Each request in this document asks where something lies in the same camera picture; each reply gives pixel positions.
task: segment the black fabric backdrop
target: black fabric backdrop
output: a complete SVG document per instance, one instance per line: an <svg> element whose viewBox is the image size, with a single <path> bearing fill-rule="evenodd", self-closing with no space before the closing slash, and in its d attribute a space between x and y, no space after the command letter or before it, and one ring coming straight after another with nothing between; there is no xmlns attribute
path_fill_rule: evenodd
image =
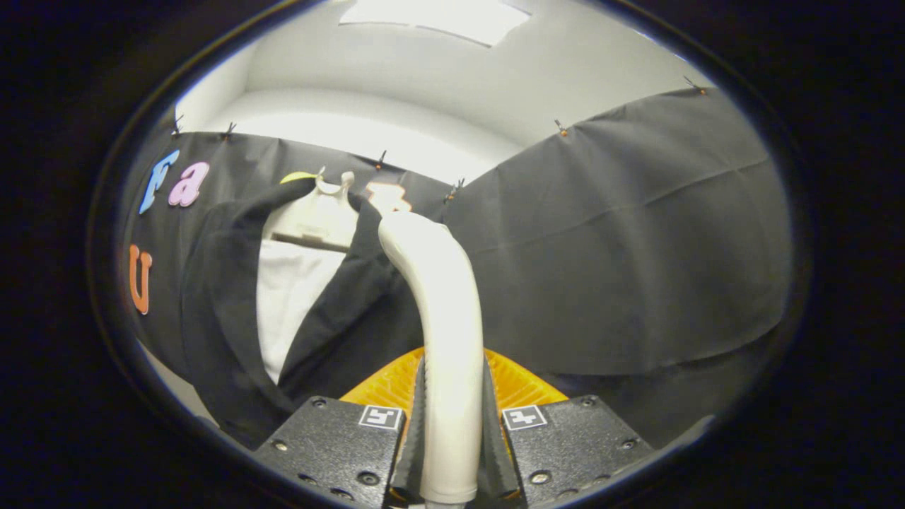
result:
<svg viewBox="0 0 905 509"><path fill-rule="evenodd" d="M376 171L375 161L333 149L241 134L172 137L162 127L155 136L148 143L154 149L139 155L143 167L132 169L143 178L127 196L122 291L129 295L134 244L153 257L148 314L129 306L140 340L196 384L218 422L249 447L288 416L290 401L312 390L338 397L420 344L421 324L395 269L386 287L393 291L362 286L363 273L340 270L319 299L335 310L316 306L311 314L355 309L356 327L348 327L352 318L317 327L306 318L291 352L304 343L307 353L287 361L286 380L293 381L281 380L279 397L263 370L248 370L261 364L253 307L262 219L255 229L228 217L294 171L326 166L326 179L338 181L353 170L356 203L370 195L369 182L402 185L414 211L442 216L469 254L485 346L570 396L598 394L656 446L725 409L778 346L768 333L783 316L792 259L781 168L717 89L661 94L595 115L502 162L448 204L449 185L400 168ZM145 154L162 158L177 149L153 205L139 214L157 164ZM197 200L169 205L170 189L199 161L210 170ZM217 248L186 267L197 239L211 235L249 236L251 243ZM383 264L374 263L388 266L380 258ZM233 269L211 273L224 264ZM223 286L211 278L229 279L229 292L241 294L206 290ZM378 298L384 292L397 302L387 307ZM228 303L248 310L219 309ZM359 309L365 303L374 310ZM224 314L230 323L216 318ZM311 349L315 343L320 350ZM236 348L244 352L238 360ZM186 356L195 359L194 372ZM252 392L242 381L249 377L258 380Z"/></svg>

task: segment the black metal block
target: black metal block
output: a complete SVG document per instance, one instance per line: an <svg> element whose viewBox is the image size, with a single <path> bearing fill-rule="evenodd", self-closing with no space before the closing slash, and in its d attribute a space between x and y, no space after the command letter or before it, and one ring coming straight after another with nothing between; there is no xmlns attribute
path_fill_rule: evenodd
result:
<svg viewBox="0 0 905 509"><path fill-rule="evenodd" d="M653 449L600 398L503 410L528 507L609 482Z"/></svg>
<svg viewBox="0 0 905 509"><path fill-rule="evenodd" d="M297 483L380 508L404 425L401 408L314 397L254 455Z"/></svg>

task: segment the white wall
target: white wall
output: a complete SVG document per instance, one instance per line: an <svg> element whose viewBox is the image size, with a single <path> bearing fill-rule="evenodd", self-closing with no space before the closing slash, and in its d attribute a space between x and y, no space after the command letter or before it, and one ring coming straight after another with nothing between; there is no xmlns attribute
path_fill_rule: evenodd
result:
<svg viewBox="0 0 905 509"><path fill-rule="evenodd" d="M203 130L212 117L245 93L248 70L257 47L258 42L245 46L182 96L176 103L176 118L182 117L180 130Z"/></svg>
<svg viewBox="0 0 905 509"><path fill-rule="evenodd" d="M343 150L455 183L469 182L524 147L464 120L392 99L346 91L248 92L199 130L292 139Z"/></svg>

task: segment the jacket lapel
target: jacket lapel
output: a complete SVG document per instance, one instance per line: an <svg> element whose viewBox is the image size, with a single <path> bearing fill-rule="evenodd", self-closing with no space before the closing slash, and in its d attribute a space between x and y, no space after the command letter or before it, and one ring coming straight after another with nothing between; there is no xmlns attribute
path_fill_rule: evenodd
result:
<svg viewBox="0 0 905 509"><path fill-rule="evenodd" d="M389 290L397 272L386 258L377 227L380 213L362 202L348 254L302 320L280 375L280 387L302 379L310 361L357 322Z"/></svg>
<svg viewBox="0 0 905 509"><path fill-rule="evenodd" d="M307 195L313 188L311 178L295 180L241 206L227 218L223 228L210 234L206 246L211 255L206 257L209 266L205 268L208 274L205 292L224 341L248 377L247 382L272 403L288 410L292 409L291 401L273 384L261 356L256 295L258 260L262 230L270 212Z"/></svg>

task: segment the foam letter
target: foam letter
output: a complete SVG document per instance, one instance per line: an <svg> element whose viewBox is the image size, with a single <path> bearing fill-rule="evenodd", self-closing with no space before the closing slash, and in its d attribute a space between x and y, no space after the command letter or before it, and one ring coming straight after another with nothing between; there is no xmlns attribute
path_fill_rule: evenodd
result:
<svg viewBox="0 0 905 509"><path fill-rule="evenodd" d="M151 269L151 255L140 253L141 258L141 295L138 294L136 282L140 250L137 245L129 246L129 289L132 291L132 302L141 314L148 314L148 271Z"/></svg>
<svg viewBox="0 0 905 509"><path fill-rule="evenodd" d="M145 189L145 199L141 201L141 206L138 208L139 214L144 214L146 210L151 208L151 205L154 203L154 192L160 189L160 185L164 183L164 178L167 176L167 170L171 164L176 162L176 158L178 157L179 150L176 150L172 154L162 158L160 162L151 169L151 178L148 180L148 188Z"/></svg>
<svg viewBox="0 0 905 509"><path fill-rule="evenodd" d="M176 182L173 190L170 191L169 204L192 205L200 194L198 189L201 187L201 183L205 181L207 170L210 168L211 166L204 162L195 163L186 168L186 171L183 171L182 176L179 177L180 180Z"/></svg>

